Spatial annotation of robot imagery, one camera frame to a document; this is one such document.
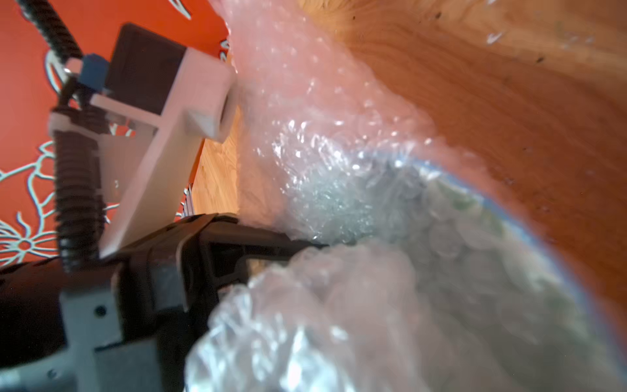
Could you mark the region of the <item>pink bubble wrap sheet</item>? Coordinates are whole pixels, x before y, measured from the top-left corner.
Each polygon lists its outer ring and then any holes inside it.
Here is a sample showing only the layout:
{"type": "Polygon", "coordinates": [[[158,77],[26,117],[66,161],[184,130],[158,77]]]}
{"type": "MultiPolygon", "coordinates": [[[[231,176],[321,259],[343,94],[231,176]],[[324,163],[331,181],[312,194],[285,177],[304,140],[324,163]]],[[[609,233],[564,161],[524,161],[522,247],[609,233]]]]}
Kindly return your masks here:
{"type": "Polygon", "coordinates": [[[491,199],[483,168],[438,134],[295,1],[215,1],[242,111],[239,218],[306,248],[234,285],[186,361],[190,391],[623,391],[626,374],[511,372],[419,288],[399,244],[300,237],[289,185],[312,158],[371,151],[427,161],[491,199]]]}

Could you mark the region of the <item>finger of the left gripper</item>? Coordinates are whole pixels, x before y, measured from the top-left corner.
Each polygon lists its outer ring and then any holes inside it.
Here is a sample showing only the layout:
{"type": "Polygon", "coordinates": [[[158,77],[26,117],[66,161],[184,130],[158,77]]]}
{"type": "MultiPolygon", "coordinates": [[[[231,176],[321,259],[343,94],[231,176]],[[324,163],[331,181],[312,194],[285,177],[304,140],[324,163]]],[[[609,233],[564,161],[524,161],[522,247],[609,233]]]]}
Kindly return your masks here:
{"type": "Polygon", "coordinates": [[[235,218],[218,216],[201,230],[199,246],[213,292],[234,284],[246,284],[252,276],[250,260],[287,264],[298,252],[323,245],[292,240],[271,230],[242,225],[235,218]]]}

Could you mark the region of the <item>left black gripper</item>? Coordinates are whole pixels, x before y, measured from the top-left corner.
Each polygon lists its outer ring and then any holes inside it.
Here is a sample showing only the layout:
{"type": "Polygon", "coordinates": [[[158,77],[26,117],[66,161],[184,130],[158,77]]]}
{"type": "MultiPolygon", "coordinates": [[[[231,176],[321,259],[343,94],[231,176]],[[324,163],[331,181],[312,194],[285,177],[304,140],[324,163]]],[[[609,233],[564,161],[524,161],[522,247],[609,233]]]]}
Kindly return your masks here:
{"type": "Polygon", "coordinates": [[[72,272],[58,257],[3,267],[2,390],[184,390],[208,316],[201,237],[237,222],[188,217],[72,272]]]}

